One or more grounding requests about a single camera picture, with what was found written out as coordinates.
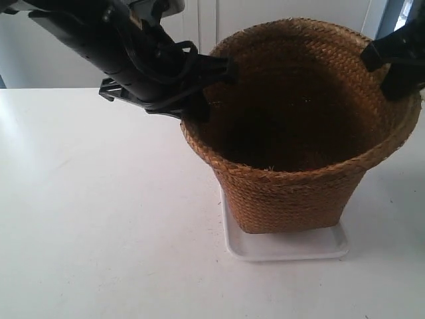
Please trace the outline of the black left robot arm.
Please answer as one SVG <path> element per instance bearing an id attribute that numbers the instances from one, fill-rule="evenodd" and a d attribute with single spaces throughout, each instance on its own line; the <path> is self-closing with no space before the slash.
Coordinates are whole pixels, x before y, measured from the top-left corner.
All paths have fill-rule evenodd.
<path id="1" fill-rule="evenodd" d="M 175 42 L 161 20 L 181 13 L 183 1 L 2 1 L 1 12 L 29 18 L 105 74 L 99 93 L 148 114 L 206 122 L 203 90 L 234 83 L 230 57 L 199 53 L 191 41 Z"/>

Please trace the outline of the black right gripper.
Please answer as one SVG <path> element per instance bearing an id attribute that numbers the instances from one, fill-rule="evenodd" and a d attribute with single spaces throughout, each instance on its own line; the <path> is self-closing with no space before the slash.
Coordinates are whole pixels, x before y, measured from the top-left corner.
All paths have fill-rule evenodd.
<path id="1" fill-rule="evenodd" d="M 368 71 L 389 65 L 381 91 L 390 101 L 424 89 L 424 1 L 414 5 L 404 27 L 371 41 L 360 55 Z"/>

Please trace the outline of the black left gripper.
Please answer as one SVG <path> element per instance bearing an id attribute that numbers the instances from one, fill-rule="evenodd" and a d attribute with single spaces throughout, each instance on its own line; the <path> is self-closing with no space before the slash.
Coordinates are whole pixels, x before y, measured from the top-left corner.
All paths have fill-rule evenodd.
<path id="1" fill-rule="evenodd" d="M 211 107 L 203 90 L 182 97 L 196 47 L 175 43 L 160 25 L 180 13 L 183 1 L 28 1 L 29 18 L 120 85 L 149 114 L 207 123 Z M 236 84 L 232 57 L 201 54 L 197 83 Z"/>

